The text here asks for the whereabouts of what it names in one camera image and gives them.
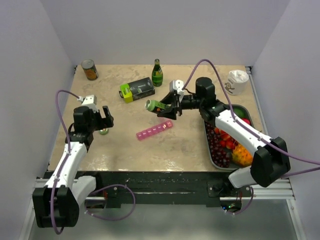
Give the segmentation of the green bottle cap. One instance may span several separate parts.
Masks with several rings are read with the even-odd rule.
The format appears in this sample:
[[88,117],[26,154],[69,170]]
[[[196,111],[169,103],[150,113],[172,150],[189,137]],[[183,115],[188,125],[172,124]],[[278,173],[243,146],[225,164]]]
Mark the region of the green bottle cap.
[[108,134],[108,132],[109,132],[109,129],[108,129],[108,128],[104,128],[104,129],[101,129],[101,130],[99,131],[99,133],[100,133],[101,135],[106,135],[106,134]]

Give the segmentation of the pink weekly pill organizer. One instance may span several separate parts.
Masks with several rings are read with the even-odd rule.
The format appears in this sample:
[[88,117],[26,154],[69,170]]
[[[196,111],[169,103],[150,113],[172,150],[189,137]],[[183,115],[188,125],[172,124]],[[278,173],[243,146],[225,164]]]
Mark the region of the pink weekly pill organizer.
[[136,138],[139,141],[142,141],[144,139],[147,139],[149,137],[155,136],[159,133],[164,132],[165,130],[171,129],[174,126],[173,122],[169,120],[165,120],[157,125],[154,125],[150,128],[147,128],[145,130],[142,130],[140,132],[136,133]]

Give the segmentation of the green pill bottle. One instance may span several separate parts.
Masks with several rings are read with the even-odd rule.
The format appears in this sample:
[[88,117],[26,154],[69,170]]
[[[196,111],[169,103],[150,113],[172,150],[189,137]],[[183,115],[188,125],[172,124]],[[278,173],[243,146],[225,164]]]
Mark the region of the green pill bottle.
[[160,113],[168,109],[170,105],[164,104],[157,100],[147,100],[145,103],[145,109],[152,113]]

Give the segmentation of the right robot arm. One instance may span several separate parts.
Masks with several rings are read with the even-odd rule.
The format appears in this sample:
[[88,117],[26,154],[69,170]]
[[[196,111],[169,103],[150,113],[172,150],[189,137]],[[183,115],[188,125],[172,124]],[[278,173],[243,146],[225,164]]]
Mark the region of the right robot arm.
[[259,132],[235,116],[230,106],[217,99],[210,78],[198,78],[195,93],[190,95],[184,94],[183,84],[181,80],[170,82],[169,93],[161,100],[169,107],[158,113],[158,117],[176,120],[183,110],[197,109],[205,122],[229,134],[253,157],[250,166],[233,171],[223,183],[222,189],[227,196],[235,196],[244,186],[266,188],[291,169],[290,160],[285,155],[286,142],[280,137],[271,138]]

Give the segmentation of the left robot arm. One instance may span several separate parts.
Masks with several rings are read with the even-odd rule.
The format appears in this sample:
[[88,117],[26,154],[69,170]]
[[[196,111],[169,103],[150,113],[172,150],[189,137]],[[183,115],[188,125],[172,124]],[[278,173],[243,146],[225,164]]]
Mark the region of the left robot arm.
[[75,179],[94,140],[93,133],[114,126],[108,106],[104,105],[102,109],[104,117],[88,106],[73,110],[73,123],[67,130],[61,159],[45,185],[35,188],[32,194],[38,227],[55,230],[74,227],[87,195],[99,196],[103,192],[104,184],[93,176]]

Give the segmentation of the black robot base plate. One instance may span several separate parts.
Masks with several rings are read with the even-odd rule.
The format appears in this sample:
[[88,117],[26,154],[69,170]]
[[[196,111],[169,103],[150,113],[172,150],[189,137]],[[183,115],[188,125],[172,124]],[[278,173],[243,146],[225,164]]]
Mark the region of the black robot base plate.
[[78,171],[75,177],[96,178],[96,188],[107,189],[106,208],[124,204],[205,205],[220,207],[221,202],[251,197],[248,186],[233,189],[227,184],[228,172],[161,171]]

